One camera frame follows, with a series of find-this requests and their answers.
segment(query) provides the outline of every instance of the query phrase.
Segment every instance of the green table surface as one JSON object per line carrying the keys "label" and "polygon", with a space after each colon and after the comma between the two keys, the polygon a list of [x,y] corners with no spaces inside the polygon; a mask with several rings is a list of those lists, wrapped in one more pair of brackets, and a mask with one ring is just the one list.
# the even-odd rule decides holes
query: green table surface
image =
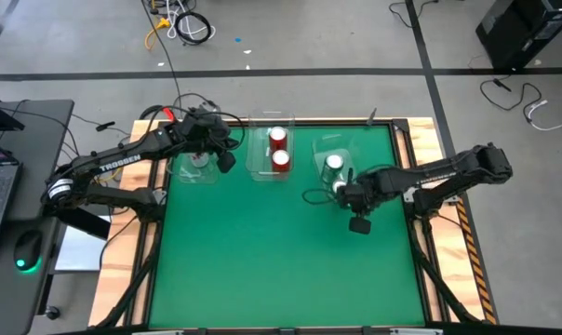
{"label": "green table surface", "polygon": [[389,128],[294,130],[288,181],[252,180],[247,145],[234,151],[235,167],[214,184],[172,177],[150,327],[423,324],[400,200],[374,211],[372,232],[361,235],[348,230],[350,211],[301,199],[302,191],[320,187],[314,140],[353,136],[357,167],[394,165]]}

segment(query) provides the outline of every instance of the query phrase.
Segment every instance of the wooden board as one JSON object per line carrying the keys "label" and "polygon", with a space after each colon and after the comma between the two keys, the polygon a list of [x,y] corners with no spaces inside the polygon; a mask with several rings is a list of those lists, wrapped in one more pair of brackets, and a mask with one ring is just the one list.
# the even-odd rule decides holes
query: wooden board
{"label": "wooden board", "polygon": [[[413,143],[414,154],[417,164],[432,162],[443,157],[440,143],[436,135],[434,121],[430,117],[408,118],[409,133]],[[148,127],[148,121],[136,121],[132,129],[131,140],[135,141],[141,137]],[[407,157],[405,146],[398,141],[402,157]],[[120,187],[133,190],[137,187],[147,186],[149,179],[150,162],[139,162],[124,168]],[[161,185],[165,172],[165,164],[159,168],[157,185]],[[444,206],[440,214],[454,221],[459,221],[457,209],[454,206]],[[127,213],[114,217],[114,223],[110,229],[110,236],[115,235],[133,217],[133,213]],[[476,317],[484,319],[482,301],[480,301],[477,286],[475,284],[474,270],[467,253],[465,236],[462,228],[450,221],[440,218],[431,220],[433,226],[436,253],[439,260],[442,277],[447,282],[453,293],[464,304],[467,310]],[[132,262],[134,250],[137,246],[140,227],[138,222],[133,222],[120,234],[105,250],[103,267],[100,271],[95,301],[91,310],[89,325],[99,323],[114,307],[120,296],[130,282],[132,273]],[[153,243],[154,229],[149,229],[147,243],[145,244],[145,256]],[[434,320],[440,320],[438,313],[437,298],[434,286],[427,279],[426,287],[430,294],[431,310]],[[141,323],[142,306],[146,295],[146,285],[139,289],[136,299],[133,324]]]}

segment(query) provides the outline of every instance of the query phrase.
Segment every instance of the clear plastic container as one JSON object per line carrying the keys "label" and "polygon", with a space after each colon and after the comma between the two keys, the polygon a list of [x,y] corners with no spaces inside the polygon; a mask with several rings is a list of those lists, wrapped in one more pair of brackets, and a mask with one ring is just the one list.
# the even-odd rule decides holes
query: clear plastic container
{"label": "clear plastic container", "polygon": [[[282,145],[289,154],[287,171],[276,172],[273,167],[272,142],[269,135],[275,127],[285,130]],[[286,181],[293,169],[295,115],[287,112],[257,112],[248,116],[248,154],[246,169],[255,181]]]}
{"label": "clear plastic container", "polygon": [[[344,136],[342,134],[328,134],[312,142],[316,175],[320,180],[320,185],[322,186],[322,188],[328,190],[330,194],[334,193],[332,185],[335,181],[347,182],[350,168],[354,171],[355,178],[357,169],[354,165],[352,155],[356,152],[356,150],[357,147],[354,143],[353,138],[351,136]],[[341,157],[341,168],[331,174],[329,174],[326,170],[323,176],[323,170],[327,168],[325,167],[325,161],[327,160],[327,157],[331,155],[338,155]]]}
{"label": "clear plastic container", "polygon": [[217,156],[215,154],[181,154],[179,163],[167,165],[167,172],[184,183],[215,183],[219,180]]}

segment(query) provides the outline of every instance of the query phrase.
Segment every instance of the red can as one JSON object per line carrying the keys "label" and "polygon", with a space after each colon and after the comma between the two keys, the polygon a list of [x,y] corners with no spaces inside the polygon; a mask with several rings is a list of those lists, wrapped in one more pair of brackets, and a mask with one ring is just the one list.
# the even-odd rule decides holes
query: red can
{"label": "red can", "polygon": [[289,172],[289,154],[285,150],[273,153],[273,172]]}
{"label": "red can", "polygon": [[274,127],[269,133],[271,153],[288,149],[288,132],[282,127]]}

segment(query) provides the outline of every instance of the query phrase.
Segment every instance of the concrete floor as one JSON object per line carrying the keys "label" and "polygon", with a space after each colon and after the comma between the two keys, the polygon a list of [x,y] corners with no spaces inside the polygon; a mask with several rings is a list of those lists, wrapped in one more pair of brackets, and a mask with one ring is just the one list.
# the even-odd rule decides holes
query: concrete floor
{"label": "concrete floor", "polygon": [[[0,0],[0,21],[8,3]],[[420,69],[414,35],[388,11],[388,3],[198,0],[197,11],[217,28],[215,37],[201,47],[183,47],[163,36],[178,71],[243,70],[247,65]],[[475,56],[480,57],[473,67],[489,67],[475,27],[492,3],[442,0],[425,7],[421,31],[432,67],[464,69]],[[0,37],[0,74],[167,71],[167,64],[158,65],[167,61],[160,46],[144,49],[149,29],[139,1],[20,0]],[[242,41],[235,42],[236,37]],[[249,55],[243,52],[248,49]],[[562,33],[536,60],[542,65],[532,62],[532,67],[562,67]],[[520,109],[504,112],[490,105],[479,92],[479,83],[487,79],[435,78],[455,148],[494,141],[515,171],[503,186],[480,186],[469,193],[498,315],[507,325],[562,328],[562,130],[537,131]],[[507,81],[514,94],[487,91],[494,100],[512,104],[525,82],[550,101],[536,120],[546,126],[561,123],[562,74],[514,76]],[[378,107],[378,116],[435,117],[422,72],[183,78],[180,86],[238,115],[276,109],[297,116],[363,116]],[[3,100],[73,99],[75,113],[98,122],[114,120],[123,129],[145,107],[170,103],[175,96],[171,79],[0,81]],[[119,141],[118,133],[98,134],[76,119],[71,128],[83,153]],[[84,328],[96,280],[95,275],[56,279],[50,303],[61,307],[65,317],[36,319],[32,333]]]}

